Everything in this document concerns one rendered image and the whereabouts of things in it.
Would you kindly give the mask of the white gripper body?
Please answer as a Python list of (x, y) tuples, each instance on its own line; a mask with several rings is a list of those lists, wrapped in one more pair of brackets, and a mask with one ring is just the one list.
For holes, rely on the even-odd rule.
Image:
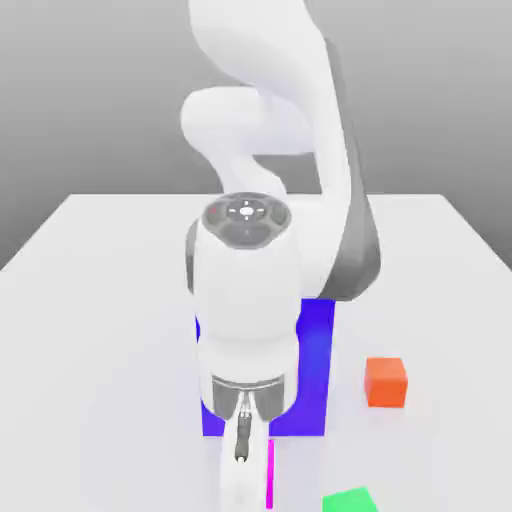
[(235, 459), (238, 417), (225, 425), (220, 456), (220, 512), (265, 512), (268, 424), (251, 420), (246, 460)]

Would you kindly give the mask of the small magenta cube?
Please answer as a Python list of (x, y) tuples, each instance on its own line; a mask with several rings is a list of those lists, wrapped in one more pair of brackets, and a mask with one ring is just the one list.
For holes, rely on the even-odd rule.
[(275, 446), (274, 440), (269, 439), (267, 445), (267, 472), (266, 472), (266, 498), (267, 510), (273, 509), (274, 503), (274, 469), (275, 469)]

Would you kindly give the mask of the small green cube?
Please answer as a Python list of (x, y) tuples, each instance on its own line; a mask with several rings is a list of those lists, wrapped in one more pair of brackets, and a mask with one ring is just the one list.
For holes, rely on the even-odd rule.
[(366, 487), (337, 492), (322, 498), (322, 512), (379, 512)]

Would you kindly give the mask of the small orange cube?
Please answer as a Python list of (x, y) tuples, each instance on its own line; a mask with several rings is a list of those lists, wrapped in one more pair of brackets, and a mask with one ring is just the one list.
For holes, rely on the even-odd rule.
[(366, 360), (364, 391), (369, 407), (403, 408), (408, 376), (403, 361), (396, 357), (371, 357)]

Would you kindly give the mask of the large blue box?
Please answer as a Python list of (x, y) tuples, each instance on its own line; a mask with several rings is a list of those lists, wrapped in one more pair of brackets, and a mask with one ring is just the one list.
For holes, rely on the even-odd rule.
[(298, 336), (298, 387), (296, 400), (270, 422), (276, 437), (322, 437), (325, 435), (329, 374), (336, 302), (304, 299), (296, 324)]

